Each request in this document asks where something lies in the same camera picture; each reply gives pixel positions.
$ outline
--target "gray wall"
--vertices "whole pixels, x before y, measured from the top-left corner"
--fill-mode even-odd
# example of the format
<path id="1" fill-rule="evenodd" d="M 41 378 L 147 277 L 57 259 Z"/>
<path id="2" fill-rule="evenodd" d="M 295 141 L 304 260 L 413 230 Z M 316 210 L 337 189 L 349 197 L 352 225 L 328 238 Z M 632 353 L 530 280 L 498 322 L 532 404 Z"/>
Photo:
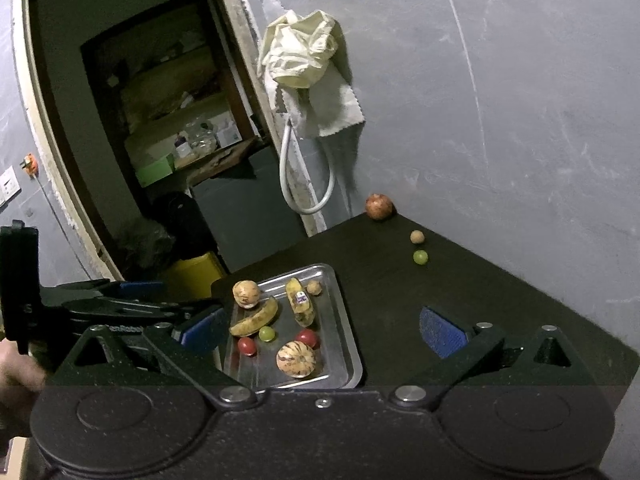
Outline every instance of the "gray wall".
<path id="1" fill-rule="evenodd" d="M 80 46 L 168 0 L 38 0 L 47 71 L 78 167 L 107 228 L 140 216 L 113 156 L 84 71 Z"/>
<path id="2" fill-rule="evenodd" d="M 328 216 L 387 193 L 640 350 L 640 0 L 280 1 L 337 18 L 367 117 L 333 139 Z M 640 476 L 638 393 L 614 478 Z"/>

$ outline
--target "doorway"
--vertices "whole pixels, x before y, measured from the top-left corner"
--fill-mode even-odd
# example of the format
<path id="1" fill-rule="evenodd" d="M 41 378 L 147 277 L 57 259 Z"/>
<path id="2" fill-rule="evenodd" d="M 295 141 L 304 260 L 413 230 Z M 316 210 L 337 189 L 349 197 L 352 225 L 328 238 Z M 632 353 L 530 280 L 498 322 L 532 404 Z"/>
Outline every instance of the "doorway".
<path id="1" fill-rule="evenodd" d="M 32 46 L 27 62 L 46 118 L 43 129 L 59 155 L 57 178 L 73 191 L 76 214 L 84 216 L 97 256 L 113 277 L 151 277 L 130 265 L 121 234 L 128 226 L 141 219 L 160 222 L 173 238 L 196 231 L 162 217 L 172 207 L 167 203 L 175 206 L 168 196 L 196 203 L 200 225 L 209 229 L 213 250 L 229 270 L 306 236 L 300 217 L 285 215 L 277 196 L 261 201 L 262 210 L 249 204 L 249 214 L 243 203 L 277 189 L 276 182 L 262 182 L 272 179 L 263 167 L 277 164 L 277 154 L 273 118 L 260 106 L 221 0 L 22 3 Z M 181 155 L 185 142 L 188 153 Z M 247 189 L 247 183 L 255 185 Z M 162 213 L 158 203 L 165 206 Z M 260 218 L 288 234 L 270 235 Z M 203 240 L 202 247 L 210 248 L 207 236 Z M 226 244 L 227 253 L 254 254 L 220 254 L 222 240 L 235 240 Z M 184 252 L 174 251 L 167 264 L 176 256 Z"/>

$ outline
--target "white hose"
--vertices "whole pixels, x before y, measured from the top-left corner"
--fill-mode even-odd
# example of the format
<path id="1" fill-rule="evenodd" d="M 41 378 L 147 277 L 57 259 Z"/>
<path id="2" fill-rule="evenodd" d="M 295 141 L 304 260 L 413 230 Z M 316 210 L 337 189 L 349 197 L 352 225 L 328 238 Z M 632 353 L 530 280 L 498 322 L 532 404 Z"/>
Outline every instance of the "white hose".
<path id="1" fill-rule="evenodd" d="M 287 183 L 287 159 L 289 154 L 289 141 L 291 138 L 292 129 L 293 128 L 291 127 L 291 119 L 287 118 L 287 124 L 284 127 L 284 134 L 282 136 L 282 149 L 280 153 L 280 189 L 282 190 L 284 200 L 287 201 L 287 205 L 289 205 L 289 207 L 293 209 L 293 211 L 295 211 L 299 215 L 313 215 L 314 213 L 320 211 L 326 205 L 326 203 L 329 202 L 331 193 L 334 192 L 334 160 L 331 151 L 327 149 L 327 147 L 324 145 L 324 142 L 321 142 L 322 149 L 324 150 L 324 155 L 326 156 L 326 161 L 329 166 L 329 184 L 326 187 L 326 192 L 324 193 L 322 200 L 315 206 L 310 207 L 309 209 L 299 207 L 298 204 L 294 202 L 289 190 L 289 184 Z"/>

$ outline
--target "black tabletop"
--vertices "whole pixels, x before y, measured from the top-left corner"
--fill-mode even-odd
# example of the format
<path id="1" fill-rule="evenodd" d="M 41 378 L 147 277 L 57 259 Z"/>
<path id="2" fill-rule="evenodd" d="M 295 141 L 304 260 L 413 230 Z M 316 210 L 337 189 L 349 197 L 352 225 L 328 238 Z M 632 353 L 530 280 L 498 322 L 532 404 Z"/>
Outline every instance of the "black tabletop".
<path id="1" fill-rule="evenodd" d="M 414 229 L 426 236 L 426 266 L 412 259 Z M 598 384 L 609 387 L 607 397 L 614 404 L 638 369 L 638 354 L 597 325 L 400 215 L 383 222 L 352 218 L 213 283 L 212 294 L 228 299 L 238 280 L 259 282 L 316 263 L 336 272 L 367 386 L 402 383 L 439 360 L 420 337 L 423 306 L 445 308 L 470 324 L 498 324 L 516 338 L 533 335 L 543 324 L 559 326 Z"/>

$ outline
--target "green box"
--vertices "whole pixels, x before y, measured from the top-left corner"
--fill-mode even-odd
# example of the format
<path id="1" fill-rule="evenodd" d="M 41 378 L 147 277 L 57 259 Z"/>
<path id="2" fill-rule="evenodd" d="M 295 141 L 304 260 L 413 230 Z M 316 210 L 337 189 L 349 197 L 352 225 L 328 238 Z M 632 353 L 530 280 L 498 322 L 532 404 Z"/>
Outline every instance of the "green box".
<path id="1" fill-rule="evenodd" d="M 174 172 L 174 156 L 167 155 L 155 162 L 140 168 L 136 171 L 136 177 L 140 186 L 150 186 L 161 178 L 171 175 Z"/>

